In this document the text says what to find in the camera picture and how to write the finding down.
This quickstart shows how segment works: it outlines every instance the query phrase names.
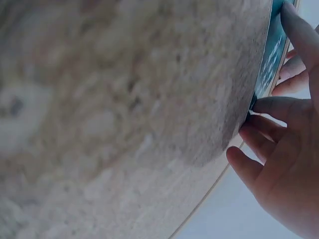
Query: skin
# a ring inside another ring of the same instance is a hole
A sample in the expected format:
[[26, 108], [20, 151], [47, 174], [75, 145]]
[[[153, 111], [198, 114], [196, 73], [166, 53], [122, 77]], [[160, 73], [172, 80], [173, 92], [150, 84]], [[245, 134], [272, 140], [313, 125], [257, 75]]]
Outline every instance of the skin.
[[297, 15], [290, 3], [283, 4], [281, 18], [296, 50], [290, 53], [293, 57], [281, 75], [285, 71], [302, 75], [288, 77], [274, 95], [291, 92], [297, 88], [295, 85], [309, 82], [311, 99], [258, 100], [255, 113], [271, 115], [287, 123], [287, 127], [252, 116], [240, 135], [262, 163], [236, 147], [227, 150], [227, 158], [270, 215], [303, 238], [314, 239], [319, 238], [319, 34]]

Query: fingernail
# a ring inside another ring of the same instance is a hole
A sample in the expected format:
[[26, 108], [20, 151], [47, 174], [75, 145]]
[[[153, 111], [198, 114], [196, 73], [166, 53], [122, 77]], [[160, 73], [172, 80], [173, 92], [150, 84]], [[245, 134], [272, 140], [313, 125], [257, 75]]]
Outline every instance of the fingernail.
[[279, 72], [279, 76], [281, 79], [288, 79], [290, 78], [290, 73], [284, 69], [282, 69], [280, 72]]
[[292, 14], [298, 14], [297, 9], [291, 2], [285, 1], [283, 7], [285, 7]]

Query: marble surface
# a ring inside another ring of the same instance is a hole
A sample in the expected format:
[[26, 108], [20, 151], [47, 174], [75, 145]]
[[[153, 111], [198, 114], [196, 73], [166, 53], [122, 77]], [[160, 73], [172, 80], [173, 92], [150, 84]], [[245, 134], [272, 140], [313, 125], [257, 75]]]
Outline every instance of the marble surface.
[[170, 237], [227, 164], [270, 7], [2, 1], [0, 238]]

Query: finger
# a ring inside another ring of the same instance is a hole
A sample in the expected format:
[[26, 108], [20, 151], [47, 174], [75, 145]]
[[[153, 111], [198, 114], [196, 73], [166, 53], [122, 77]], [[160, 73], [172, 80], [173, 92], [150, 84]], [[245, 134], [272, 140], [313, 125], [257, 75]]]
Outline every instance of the finger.
[[304, 123], [302, 113], [305, 101], [290, 97], [267, 97], [259, 99], [253, 111], [260, 114], [268, 114], [278, 120], [286, 122], [291, 128], [299, 129], [300, 124]]
[[287, 36], [307, 68], [310, 94], [319, 111], [319, 35], [297, 15], [291, 3], [284, 2], [281, 21]]
[[229, 164], [233, 167], [237, 175], [244, 182], [250, 191], [254, 191], [254, 184], [263, 166], [247, 157], [239, 148], [231, 147], [227, 150], [226, 156]]
[[286, 34], [310, 71], [318, 64], [319, 35], [306, 21], [298, 16], [297, 10], [291, 3], [284, 2], [281, 13]]
[[276, 147], [274, 142], [265, 138], [253, 127], [249, 126], [249, 124], [244, 125], [240, 129], [239, 134], [262, 163], [267, 161]]
[[299, 56], [289, 59], [281, 68], [279, 76], [281, 79], [288, 79], [292, 76], [300, 74], [304, 71], [306, 66]]
[[287, 53], [286, 58], [287, 58], [287, 59], [291, 59], [291, 58], [293, 58], [293, 57], [296, 56], [296, 55], [297, 55], [297, 51], [296, 51], [295, 49], [293, 49], [293, 50], [291, 50], [291, 51], [289, 51], [289, 52]]
[[272, 120], [262, 116], [253, 115], [249, 118], [248, 122], [265, 137], [275, 143], [278, 143], [282, 139], [287, 130], [287, 128], [282, 127]]
[[273, 92], [273, 96], [282, 96], [284, 94], [291, 94], [295, 93], [302, 88], [308, 86], [309, 83], [309, 76], [307, 71], [301, 72], [299, 75], [296, 75], [294, 77], [291, 77], [290, 79], [287, 79], [283, 81], [282, 83], [278, 84]]

